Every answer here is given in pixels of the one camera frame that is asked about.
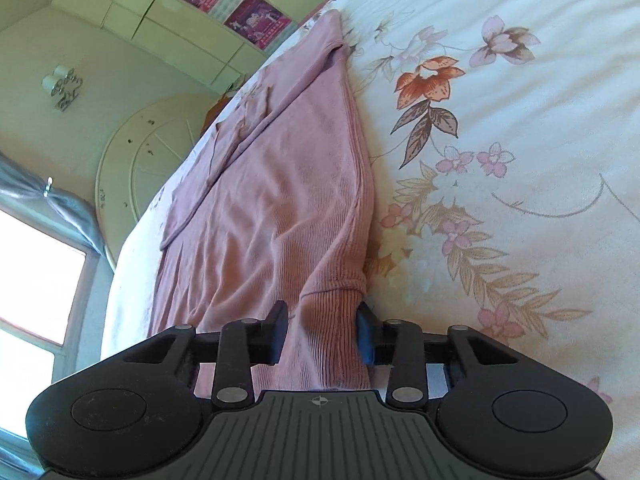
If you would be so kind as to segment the cream round headboard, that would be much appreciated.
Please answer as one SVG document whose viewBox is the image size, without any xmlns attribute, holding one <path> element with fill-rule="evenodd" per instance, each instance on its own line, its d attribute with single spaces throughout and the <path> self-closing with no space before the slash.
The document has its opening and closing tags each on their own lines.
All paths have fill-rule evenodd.
<svg viewBox="0 0 640 480">
<path fill-rule="evenodd" d="M 200 140 L 216 102 L 189 93 L 159 100 L 135 112 L 107 142 L 94 203 L 110 266 L 116 266 L 122 244 L 156 193 Z"/>
</svg>

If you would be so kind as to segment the wall sconce lamp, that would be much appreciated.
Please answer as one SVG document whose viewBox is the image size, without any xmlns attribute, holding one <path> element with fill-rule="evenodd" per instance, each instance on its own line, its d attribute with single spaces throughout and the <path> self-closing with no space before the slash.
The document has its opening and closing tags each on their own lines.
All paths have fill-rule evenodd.
<svg viewBox="0 0 640 480">
<path fill-rule="evenodd" d="M 60 112 L 67 110 L 79 96 L 84 80 L 71 67 L 58 65 L 52 73 L 41 81 L 41 87 L 54 99 L 54 106 Z"/>
</svg>

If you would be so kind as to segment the orange striped pillow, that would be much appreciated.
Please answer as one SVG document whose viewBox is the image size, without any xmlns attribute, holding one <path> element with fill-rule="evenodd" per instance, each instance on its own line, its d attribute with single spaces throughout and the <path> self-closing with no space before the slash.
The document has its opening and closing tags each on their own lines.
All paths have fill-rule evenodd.
<svg viewBox="0 0 640 480">
<path fill-rule="evenodd" d="M 216 122 L 217 117 L 219 116 L 219 114 L 224 110 L 224 108 L 227 106 L 227 104 L 231 101 L 230 98 L 228 98 L 228 96 L 222 96 L 214 106 L 212 106 L 208 112 L 206 113 L 204 122 L 203 122 L 203 127 L 201 130 L 201 134 L 206 133 L 207 129 L 210 127 L 211 124 L 213 124 L 214 122 Z"/>
</svg>

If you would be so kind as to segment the cream wardrobe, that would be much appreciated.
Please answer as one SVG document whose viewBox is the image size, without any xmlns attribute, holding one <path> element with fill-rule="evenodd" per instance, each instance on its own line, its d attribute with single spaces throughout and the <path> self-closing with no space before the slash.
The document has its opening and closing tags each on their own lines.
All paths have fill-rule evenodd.
<svg viewBox="0 0 640 480">
<path fill-rule="evenodd" d="M 52 0 L 52 3 L 132 42 L 221 94 L 241 78 L 254 74 L 328 0 L 265 0 L 292 21 L 265 51 L 224 24 L 241 1 L 219 0 L 208 13 L 183 0 Z"/>
</svg>

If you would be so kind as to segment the white floral quilt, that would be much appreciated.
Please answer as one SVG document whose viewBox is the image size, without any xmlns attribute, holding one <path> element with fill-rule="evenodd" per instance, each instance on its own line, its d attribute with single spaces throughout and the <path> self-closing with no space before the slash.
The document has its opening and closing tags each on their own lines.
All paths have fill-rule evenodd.
<svg viewBox="0 0 640 480">
<path fill-rule="evenodd" d="M 259 72 L 337 11 L 374 182 L 361 302 L 475 328 L 612 410 L 639 474 L 639 0 L 330 0 L 244 84 L 117 260 L 104 356 L 150 330 L 172 193 Z"/>
</svg>

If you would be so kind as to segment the grey curtain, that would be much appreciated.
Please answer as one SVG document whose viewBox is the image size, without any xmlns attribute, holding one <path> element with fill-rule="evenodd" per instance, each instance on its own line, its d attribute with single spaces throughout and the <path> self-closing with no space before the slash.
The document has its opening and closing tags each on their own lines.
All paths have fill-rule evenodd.
<svg viewBox="0 0 640 480">
<path fill-rule="evenodd" d="M 51 178 L 37 176 L 5 154 L 1 154 L 1 197 L 47 207 L 69 224 L 87 247 L 105 256 L 93 206 L 74 193 L 56 188 Z"/>
</svg>

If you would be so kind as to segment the lower left purple poster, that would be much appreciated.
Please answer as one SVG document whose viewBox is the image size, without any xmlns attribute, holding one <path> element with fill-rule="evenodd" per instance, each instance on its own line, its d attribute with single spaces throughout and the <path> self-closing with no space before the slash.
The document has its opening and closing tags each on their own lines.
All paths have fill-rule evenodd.
<svg viewBox="0 0 640 480">
<path fill-rule="evenodd" d="M 265 0 L 242 0 L 224 24 L 259 50 L 268 49 L 292 21 Z"/>
</svg>

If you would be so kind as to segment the pink knit sweater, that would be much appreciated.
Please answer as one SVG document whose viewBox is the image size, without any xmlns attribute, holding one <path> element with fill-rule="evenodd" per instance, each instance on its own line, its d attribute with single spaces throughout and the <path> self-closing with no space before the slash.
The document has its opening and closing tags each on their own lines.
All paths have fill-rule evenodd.
<svg viewBox="0 0 640 480">
<path fill-rule="evenodd" d="M 341 15 L 322 15 L 263 68 L 172 193 L 150 330 L 202 333 L 288 306 L 278 364 L 254 387 L 369 385 L 356 311 L 374 209 Z"/>
</svg>

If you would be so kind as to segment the window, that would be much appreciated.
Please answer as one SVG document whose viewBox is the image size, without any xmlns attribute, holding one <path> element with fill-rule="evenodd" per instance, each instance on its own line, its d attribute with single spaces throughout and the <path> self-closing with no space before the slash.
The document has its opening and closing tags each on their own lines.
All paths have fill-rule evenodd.
<svg viewBox="0 0 640 480">
<path fill-rule="evenodd" d="M 77 370 L 88 252 L 1 214 L 1 430 L 26 437 L 32 401 Z"/>
</svg>

